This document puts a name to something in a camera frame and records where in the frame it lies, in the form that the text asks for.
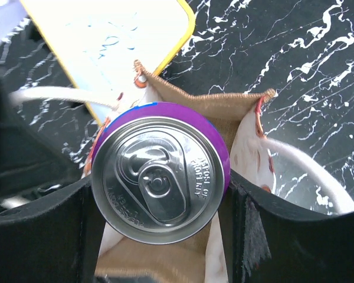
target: white rope handle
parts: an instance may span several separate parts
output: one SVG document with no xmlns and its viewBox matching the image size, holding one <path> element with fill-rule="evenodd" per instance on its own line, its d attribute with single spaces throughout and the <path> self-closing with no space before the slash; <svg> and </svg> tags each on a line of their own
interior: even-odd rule
<svg viewBox="0 0 354 283">
<path fill-rule="evenodd" d="M 96 103 L 117 109 L 119 101 L 108 91 L 88 91 L 69 87 L 31 87 L 17 90 L 10 94 L 10 99 L 15 105 L 36 99 L 68 100 L 79 103 Z"/>
<path fill-rule="evenodd" d="M 281 154 L 307 172 L 322 188 L 325 194 L 330 197 L 339 214 L 354 212 L 354 201 L 347 191 L 328 171 L 310 156 L 290 144 L 274 139 L 250 139 L 249 142 L 251 147 L 265 147 Z"/>
</svg>

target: can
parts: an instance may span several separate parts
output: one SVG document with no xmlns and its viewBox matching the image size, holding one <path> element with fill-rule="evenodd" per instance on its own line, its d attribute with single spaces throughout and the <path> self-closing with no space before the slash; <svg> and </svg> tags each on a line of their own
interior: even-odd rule
<svg viewBox="0 0 354 283">
<path fill-rule="evenodd" d="M 109 225 L 138 242 L 163 245 L 196 234 L 215 215 L 229 182 L 221 135 L 179 104 L 128 110 L 93 148 L 97 206 Z"/>
</svg>

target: can lid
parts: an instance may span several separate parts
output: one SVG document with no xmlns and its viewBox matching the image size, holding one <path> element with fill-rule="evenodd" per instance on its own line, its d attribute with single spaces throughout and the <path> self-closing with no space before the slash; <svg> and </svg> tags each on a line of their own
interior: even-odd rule
<svg viewBox="0 0 354 283">
<path fill-rule="evenodd" d="M 99 148 L 91 175 L 106 221 L 129 238 L 153 244 L 197 233 L 224 192 L 223 167 L 209 140 L 167 117 L 116 129 Z"/>
</svg>

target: yellow border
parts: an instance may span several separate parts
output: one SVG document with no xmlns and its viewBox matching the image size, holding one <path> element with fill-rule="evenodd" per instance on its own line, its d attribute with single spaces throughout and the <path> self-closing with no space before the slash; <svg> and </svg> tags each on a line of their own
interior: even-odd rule
<svg viewBox="0 0 354 283">
<path fill-rule="evenodd" d="M 25 8 L 26 11 L 29 11 L 27 9 L 26 4 L 24 3 L 23 0 L 20 0 L 20 2 L 22 3 L 22 6 Z M 194 32 L 194 28 L 195 28 L 195 15 L 193 13 L 193 10 L 191 9 L 191 7 L 189 6 L 189 4 L 186 2 L 186 0 L 177 0 L 177 2 L 181 5 L 181 7 L 185 10 L 186 14 L 188 15 L 188 19 L 189 19 L 189 26 L 188 29 L 186 30 L 186 33 L 183 35 L 183 37 L 179 40 L 179 42 L 173 47 L 173 49 L 169 52 L 169 54 L 165 57 L 165 59 L 160 63 L 160 65 L 156 68 L 156 70 L 153 72 L 155 75 L 159 75 L 162 70 L 164 70 L 164 68 L 166 67 L 166 65 L 168 65 L 172 59 L 174 58 L 174 56 L 178 53 L 178 51 L 181 50 L 181 48 L 183 47 L 183 45 L 189 40 L 189 38 L 192 36 L 193 32 Z M 38 28 L 37 22 L 34 21 L 33 22 L 34 25 Z M 54 48 L 53 46 L 50 44 L 50 42 L 48 42 L 47 37 L 45 37 L 45 35 L 42 32 L 42 29 L 39 28 L 38 31 L 40 32 L 40 34 L 42 35 L 44 41 L 47 43 L 47 45 L 49 46 L 50 50 L 56 54 L 56 52 L 54 52 Z M 67 68 L 64 66 L 63 62 L 59 61 L 59 64 L 61 65 L 61 68 L 63 69 L 63 71 L 65 72 L 65 74 L 67 75 L 68 79 L 72 82 L 72 84 L 77 88 L 77 83 L 74 81 L 74 79 L 72 78 L 71 74 L 68 72 Z M 90 114 L 92 115 L 92 117 L 97 121 L 97 124 L 99 126 L 102 126 L 102 122 L 99 120 L 99 118 L 97 117 L 97 115 L 95 114 L 95 112 L 93 111 L 90 103 L 86 103 L 86 106 L 90 112 Z"/>
</svg>

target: black marble surface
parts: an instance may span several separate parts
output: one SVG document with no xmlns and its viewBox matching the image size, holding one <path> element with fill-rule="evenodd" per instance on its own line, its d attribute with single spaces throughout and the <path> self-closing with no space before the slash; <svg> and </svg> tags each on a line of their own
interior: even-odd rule
<svg viewBox="0 0 354 283">
<path fill-rule="evenodd" d="M 262 122 L 302 149 L 354 198 L 354 0 L 191 0 L 194 35 L 162 77 L 188 93 L 277 90 Z M 0 47 L 6 87 L 71 86 L 24 19 Z M 19 113 L 82 167 L 97 123 L 84 106 L 32 101 Z M 278 194 L 332 213 L 330 199 L 297 166 L 274 155 Z"/>
</svg>

